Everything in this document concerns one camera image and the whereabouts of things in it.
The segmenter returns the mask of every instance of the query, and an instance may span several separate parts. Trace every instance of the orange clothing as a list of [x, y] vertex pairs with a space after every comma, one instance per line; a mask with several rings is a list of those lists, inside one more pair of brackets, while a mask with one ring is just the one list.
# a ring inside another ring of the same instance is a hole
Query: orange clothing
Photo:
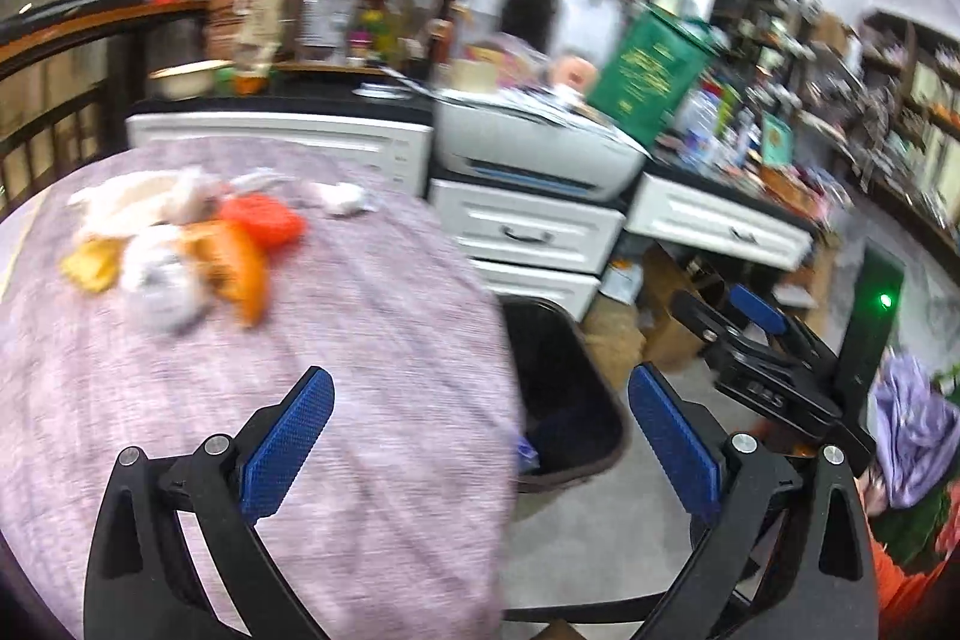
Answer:
[[877, 576], [877, 595], [880, 597], [880, 637], [884, 637], [896, 624], [909, 620], [910, 613], [947, 562], [942, 561], [930, 573], [904, 575], [904, 571], [894, 564], [872, 534], [870, 543], [874, 549], [874, 573]]

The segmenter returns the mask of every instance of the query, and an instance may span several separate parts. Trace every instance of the blue gripper pad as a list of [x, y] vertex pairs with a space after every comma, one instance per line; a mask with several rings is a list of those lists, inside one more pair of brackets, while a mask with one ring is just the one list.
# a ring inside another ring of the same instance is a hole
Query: blue gripper pad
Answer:
[[635, 367], [627, 385], [630, 411], [683, 508], [707, 523], [720, 513], [720, 465], [680, 411], [680, 399], [646, 366]]
[[743, 286], [733, 286], [730, 291], [730, 303], [766, 333], [772, 335], [786, 333], [784, 314], [767, 304], [752, 290]]
[[318, 369], [286, 408], [243, 470], [240, 512], [253, 525], [280, 509], [333, 413], [333, 378]]

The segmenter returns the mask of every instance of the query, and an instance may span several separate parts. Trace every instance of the round table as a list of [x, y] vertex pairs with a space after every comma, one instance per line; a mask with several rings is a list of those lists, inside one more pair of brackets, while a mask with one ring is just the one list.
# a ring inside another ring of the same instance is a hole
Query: round table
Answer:
[[[117, 290], [86, 295], [59, 274], [79, 225], [65, 202], [114, 175], [190, 165], [301, 178], [277, 189], [281, 199], [296, 199], [304, 181], [355, 182], [377, 210], [302, 209], [306, 236], [272, 265], [260, 326], [243, 329], [217, 302], [186, 335], [155, 335], [126, 318]], [[333, 376], [332, 418], [280, 512], [256, 526], [301, 601], [333, 638], [496, 630], [520, 399], [496, 298], [426, 204], [306, 145], [153, 143], [53, 186], [0, 311], [0, 530], [76, 637], [117, 453], [131, 444], [152, 458], [192, 453], [280, 401], [310, 365]], [[239, 627], [196, 519], [181, 517], [214, 608]]]

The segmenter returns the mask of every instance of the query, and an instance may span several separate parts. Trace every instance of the bowl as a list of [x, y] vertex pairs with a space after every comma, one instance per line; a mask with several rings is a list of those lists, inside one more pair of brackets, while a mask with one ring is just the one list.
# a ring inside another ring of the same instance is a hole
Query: bowl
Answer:
[[183, 98], [195, 98], [210, 92], [213, 89], [217, 71], [229, 65], [230, 61], [187, 63], [154, 71], [150, 75], [150, 80], [164, 98], [180, 101]]

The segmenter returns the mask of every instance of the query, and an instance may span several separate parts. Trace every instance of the metal screw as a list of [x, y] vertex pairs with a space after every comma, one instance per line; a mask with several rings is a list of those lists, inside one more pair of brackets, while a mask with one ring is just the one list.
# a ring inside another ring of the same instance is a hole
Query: metal screw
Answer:
[[740, 453], [752, 453], [757, 450], [757, 441], [753, 439], [750, 434], [733, 434], [734, 450], [739, 451]]
[[140, 449], [131, 445], [130, 447], [123, 448], [123, 450], [120, 451], [120, 458], [118, 461], [120, 461], [123, 466], [128, 467], [138, 458], [140, 458]]
[[824, 448], [824, 458], [832, 464], [842, 464], [844, 458], [843, 451], [836, 445], [827, 445], [827, 447]]
[[222, 434], [214, 434], [203, 444], [203, 450], [207, 451], [210, 456], [220, 456], [220, 453], [224, 453], [229, 447], [229, 439]]

